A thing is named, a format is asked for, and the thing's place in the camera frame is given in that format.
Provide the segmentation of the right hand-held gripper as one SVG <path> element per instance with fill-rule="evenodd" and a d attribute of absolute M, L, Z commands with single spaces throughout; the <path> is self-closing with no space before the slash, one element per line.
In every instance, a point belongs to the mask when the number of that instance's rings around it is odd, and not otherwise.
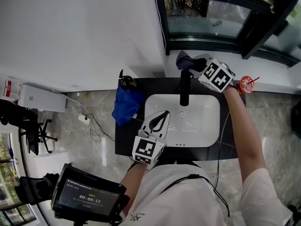
<path fill-rule="evenodd" d="M 202 54 L 192 58 L 193 61 L 206 61 L 205 70 L 197 71 L 188 69 L 188 72 L 205 87 L 210 90 L 222 93 L 224 89 L 233 81 L 234 76 L 229 72 L 225 65 L 222 65 L 216 58 L 209 54 Z"/>

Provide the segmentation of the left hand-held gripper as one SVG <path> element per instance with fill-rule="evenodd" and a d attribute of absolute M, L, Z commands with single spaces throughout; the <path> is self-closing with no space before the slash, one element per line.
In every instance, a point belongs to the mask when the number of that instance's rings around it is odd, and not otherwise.
<path fill-rule="evenodd" d="M 148 116 L 135 137 L 132 156 L 134 161 L 154 166 L 167 143 L 164 139 L 170 121 L 169 111 L 160 111 Z"/>

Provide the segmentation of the dark grey cloth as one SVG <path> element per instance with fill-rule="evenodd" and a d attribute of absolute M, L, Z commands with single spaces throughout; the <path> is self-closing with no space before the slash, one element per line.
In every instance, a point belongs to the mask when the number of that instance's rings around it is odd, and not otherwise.
<path fill-rule="evenodd" d="M 176 58 L 176 66 L 179 70 L 188 70 L 195 66 L 193 59 L 183 50 Z"/>

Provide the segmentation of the black faucet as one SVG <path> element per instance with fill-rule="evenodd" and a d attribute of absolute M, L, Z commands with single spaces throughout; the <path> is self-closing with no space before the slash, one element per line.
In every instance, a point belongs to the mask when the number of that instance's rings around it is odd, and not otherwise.
<path fill-rule="evenodd" d="M 188 106 L 189 105 L 190 89 L 191 89 L 190 73 L 186 70 L 182 70 L 181 71 L 180 82 L 179 82 L 180 105 L 181 106 Z"/>

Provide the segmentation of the person's left forearm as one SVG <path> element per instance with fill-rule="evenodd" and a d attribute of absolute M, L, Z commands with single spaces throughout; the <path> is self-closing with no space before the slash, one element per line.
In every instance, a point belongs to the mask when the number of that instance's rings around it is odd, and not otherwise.
<path fill-rule="evenodd" d="M 123 209 L 125 216 L 128 215 L 128 212 L 134 203 L 146 169 L 147 164 L 133 163 L 120 182 L 126 188 L 125 195 L 129 197 L 129 202 Z"/>

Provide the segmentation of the person's right forearm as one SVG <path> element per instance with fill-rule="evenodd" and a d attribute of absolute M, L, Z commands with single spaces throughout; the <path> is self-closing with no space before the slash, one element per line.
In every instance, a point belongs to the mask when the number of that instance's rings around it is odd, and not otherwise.
<path fill-rule="evenodd" d="M 238 91 L 228 86 L 223 94 L 230 111 L 242 181 L 245 181 L 252 172 L 266 167 L 261 140 Z"/>

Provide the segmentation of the blue cloth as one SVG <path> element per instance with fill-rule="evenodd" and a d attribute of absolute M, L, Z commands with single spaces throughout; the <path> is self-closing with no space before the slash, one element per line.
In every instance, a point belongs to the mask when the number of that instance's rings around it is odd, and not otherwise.
<path fill-rule="evenodd" d="M 112 117 L 119 126 L 122 126 L 132 119 L 144 102 L 145 96 L 142 93 L 118 86 Z"/>

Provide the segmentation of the white sink basin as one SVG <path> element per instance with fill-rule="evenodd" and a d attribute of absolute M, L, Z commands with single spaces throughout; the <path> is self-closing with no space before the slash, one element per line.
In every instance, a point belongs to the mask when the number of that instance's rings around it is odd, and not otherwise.
<path fill-rule="evenodd" d="M 209 147 L 219 136 L 220 103 L 211 95 L 189 95 L 189 105 L 180 105 L 180 95 L 155 94 L 145 102 L 144 116 L 169 111 L 168 147 Z"/>

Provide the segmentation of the dark framed window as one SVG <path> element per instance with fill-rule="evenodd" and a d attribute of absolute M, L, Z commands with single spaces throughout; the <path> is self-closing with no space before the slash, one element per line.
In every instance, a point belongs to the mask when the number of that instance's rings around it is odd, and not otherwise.
<path fill-rule="evenodd" d="M 12 145 L 13 134 L 0 133 L 0 226 L 24 226 L 36 220 L 30 207 L 20 201 L 15 191 L 18 175 Z"/>
<path fill-rule="evenodd" d="M 207 50 L 301 62 L 301 0 L 155 0 L 165 53 Z"/>

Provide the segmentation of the white power strip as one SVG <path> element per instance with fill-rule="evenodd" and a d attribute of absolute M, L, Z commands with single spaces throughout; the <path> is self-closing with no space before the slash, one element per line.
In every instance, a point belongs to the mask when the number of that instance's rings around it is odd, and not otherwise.
<path fill-rule="evenodd" d="M 87 116 L 85 116 L 83 114 L 79 114 L 78 119 L 86 125 L 90 125 L 90 123 L 91 123 L 90 118 L 88 118 Z"/>

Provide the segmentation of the dark wooden vanity cabinet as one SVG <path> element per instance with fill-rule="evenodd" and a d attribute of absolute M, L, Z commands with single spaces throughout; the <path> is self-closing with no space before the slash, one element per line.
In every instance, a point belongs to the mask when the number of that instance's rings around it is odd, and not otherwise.
<path fill-rule="evenodd" d="M 138 91 L 145 98 L 155 94 L 180 95 L 180 78 L 136 78 Z M 211 91 L 201 85 L 197 79 L 191 79 L 190 95 L 212 95 L 219 101 L 220 123 L 217 142 L 206 148 L 195 147 L 166 147 L 161 157 L 166 160 L 187 159 L 192 161 L 212 161 L 237 158 L 234 143 L 231 117 L 228 115 L 229 107 L 223 94 Z M 137 112 L 137 118 L 131 119 L 124 125 L 115 124 L 115 154 L 131 156 L 135 136 L 144 120 L 145 104 L 142 104 Z"/>

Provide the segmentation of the person's white shirt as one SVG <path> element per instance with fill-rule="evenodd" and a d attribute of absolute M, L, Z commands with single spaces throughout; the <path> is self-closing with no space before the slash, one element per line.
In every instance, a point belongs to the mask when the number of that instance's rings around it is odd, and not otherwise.
<path fill-rule="evenodd" d="M 207 174 L 192 165 L 161 165 L 147 172 L 120 226 L 225 226 L 222 208 Z M 265 168 L 242 185 L 234 226 L 283 226 L 285 207 Z"/>

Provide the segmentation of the black chest-mounted monitor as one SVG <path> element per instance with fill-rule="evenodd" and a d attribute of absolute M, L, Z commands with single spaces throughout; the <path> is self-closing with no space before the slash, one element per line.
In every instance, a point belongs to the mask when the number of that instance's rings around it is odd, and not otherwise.
<path fill-rule="evenodd" d="M 58 219 L 83 226 L 88 221 L 114 224 L 127 206 L 126 187 L 64 164 L 55 186 L 51 209 Z"/>

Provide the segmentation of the white box appliance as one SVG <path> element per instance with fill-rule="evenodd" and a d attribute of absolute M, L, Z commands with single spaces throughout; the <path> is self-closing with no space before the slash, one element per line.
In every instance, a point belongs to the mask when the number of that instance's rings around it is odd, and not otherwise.
<path fill-rule="evenodd" d="M 23 85 L 18 105 L 39 111 L 64 113 L 66 111 L 66 97 L 30 85 Z"/>

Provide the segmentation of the black mesh office chair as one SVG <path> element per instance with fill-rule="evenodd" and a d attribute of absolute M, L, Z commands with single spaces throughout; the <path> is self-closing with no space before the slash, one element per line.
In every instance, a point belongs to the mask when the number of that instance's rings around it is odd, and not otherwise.
<path fill-rule="evenodd" d="M 22 203 L 36 205 L 51 200 L 58 179 L 58 173 L 47 173 L 42 178 L 20 177 L 15 191 Z"/>

